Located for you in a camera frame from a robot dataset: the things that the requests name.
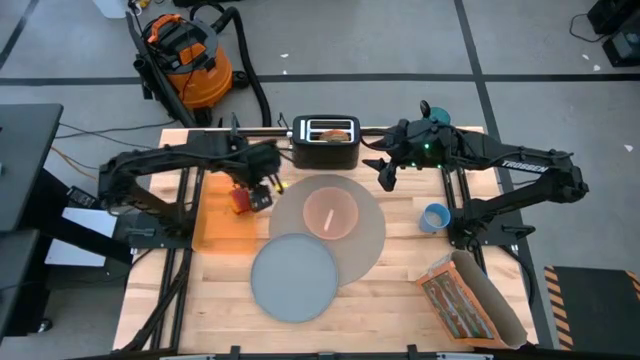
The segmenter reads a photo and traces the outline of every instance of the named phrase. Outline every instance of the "blue cup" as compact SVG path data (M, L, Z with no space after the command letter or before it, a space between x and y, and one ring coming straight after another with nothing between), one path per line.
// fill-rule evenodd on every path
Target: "blue cup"
M434 222L434 218L439 218L439 223ZM420 216L420 230L426 233L434 233L438 230L444 229L449 225L451 221L451 213L444 205L433 203L429 204Z

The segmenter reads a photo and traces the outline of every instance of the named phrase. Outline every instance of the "yellow black caution stripe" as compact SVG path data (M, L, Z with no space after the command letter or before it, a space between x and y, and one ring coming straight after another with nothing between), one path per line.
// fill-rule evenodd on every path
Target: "yellow black caution stripe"
M640 300L640 278L638 275L632 273L631 271L627 271L627 275L631 278L631 282L633 283L633 288L636 291L636 297Z
M573 348L573 339L571 338L571 328L567 320L567 311L564 307L562 299L562 290L553 266L545 266L544 277L547 280L547 288L549 289L549 298L551 299L551 310L556 322L556 331L560 348L562 350L571 350Z

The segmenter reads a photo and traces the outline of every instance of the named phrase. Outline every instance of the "butcher block table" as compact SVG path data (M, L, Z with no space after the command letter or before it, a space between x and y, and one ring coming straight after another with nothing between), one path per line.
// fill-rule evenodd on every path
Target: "butcher block table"
M481 127L462 128L483 131ZM164 130L160 145L183 144L189 131ZM280 141L279 147L288 145L285 138ZM387 156L361 146L360 159L380 157ZM296 169L283 159L280 178L291 185L304 177L322 173L328 172ZM248 254L193 253L180 333L180 354L228 353L232 345L241 346L243 353L405 352L408 344L416 344L418 351L423 352L469 350L449 339L427 298L414 284L432 263L453 250L445 231L431 235L418 228L418 219L427 204L446 204L440 170L398 170L398 182L393 192L382 190L377 182L378 174L362 163L354 170L331 173L360 183L378 200L384 212L386 240L375 266L360 280L340 287L329 308L316 319L300 324L274 320L254 302L249 283L253 259L269 240L272 208L263 210L256 214L258 246L255 251ZM472 197L491 198L500 194L494 170L466 173ZM165 201L175 201L179 179L179 171L155 174L150 190ZM456 202L461 204L459 189L455 191ZM207 196L206 186L202 196ZM275 202L278 196L274 192ZM207 210L201 206L199 217L206 216ZM206 237L206 231L200 236ZM483 251L489 278L517 314L528 333L528 340L537 343L518 263L497 247L485 246ZM132 269L114 348L127 344L155 307L165 257L166 250L153 250ZM179 254L176 256L176 269L181 258ZM172 307L165 316L161 347L169 344Z

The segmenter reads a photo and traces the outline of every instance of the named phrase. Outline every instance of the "gray plate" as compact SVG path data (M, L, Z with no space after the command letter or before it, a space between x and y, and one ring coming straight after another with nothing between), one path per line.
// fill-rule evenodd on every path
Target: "gray plate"
M256 303L277 320L300 323L322 314L338 288L331 252L320 240L288 234L269 241L251 268Z
M269 236L274 239L291 233L311 234L304 223L302 210L307 197L322 187L341 188L358 204L360 215L351 233L339 240L323 241L336 259L342 286L360 279L376 264L386 237L382 209L362 185L337 175L316 175L298 181L276 202L269 221Z

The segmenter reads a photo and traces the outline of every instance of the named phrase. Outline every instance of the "cardboard box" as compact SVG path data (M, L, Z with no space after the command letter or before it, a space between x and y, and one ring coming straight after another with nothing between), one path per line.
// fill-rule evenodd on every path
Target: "cardboard box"
M468 252L438 260L416 284L454 342L512 349L527 342L516 313Z

